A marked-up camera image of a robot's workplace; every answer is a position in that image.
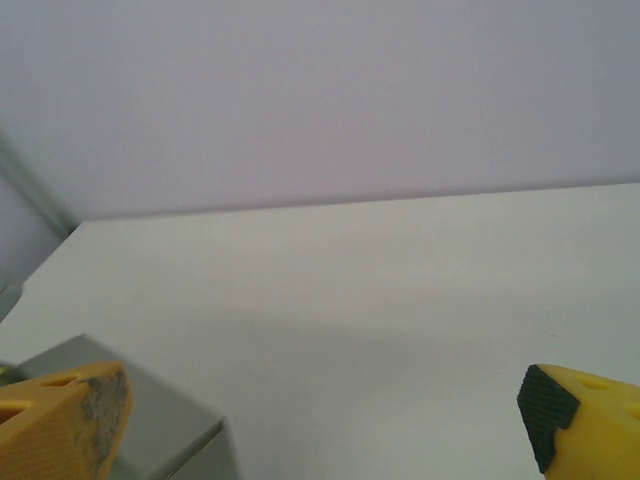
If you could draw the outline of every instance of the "white wall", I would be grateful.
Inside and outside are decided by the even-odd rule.
[[[637,0],[9,0],[0,123],[81,217],[640,179]]]
[[[30,275],[60,241],[0,177],[0,272]]]

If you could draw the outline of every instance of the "white table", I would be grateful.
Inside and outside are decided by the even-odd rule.
[[[0,356],[94,335],[220,407],[250,480],[537,479],[528,364],[640,383],[639,207],[623,185],[89,222]]]

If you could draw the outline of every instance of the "yellow plastic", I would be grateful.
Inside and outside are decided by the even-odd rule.
[[[640,479],[640,387],[552,365],[538,365],[580,401],[567,430],[555,433],[547,480]]]
[[[0,388],[0,479],[106,479],[131,406],[119,362]]]

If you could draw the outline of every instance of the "black rubber pad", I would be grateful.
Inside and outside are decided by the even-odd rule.
[[[556,448],[556,429],[566,430],[580,402],[537,365],[531,365],[520,387],[518,407],[527,429],[540,473],[545,473]]]

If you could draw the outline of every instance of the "gray block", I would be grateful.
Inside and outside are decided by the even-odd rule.
[[[110,480],[238,480],[233,447],[224,418],[91,338],[74,337],[18,366],[37,377],[88,363],[125,364],[133,391],[133,410]]]

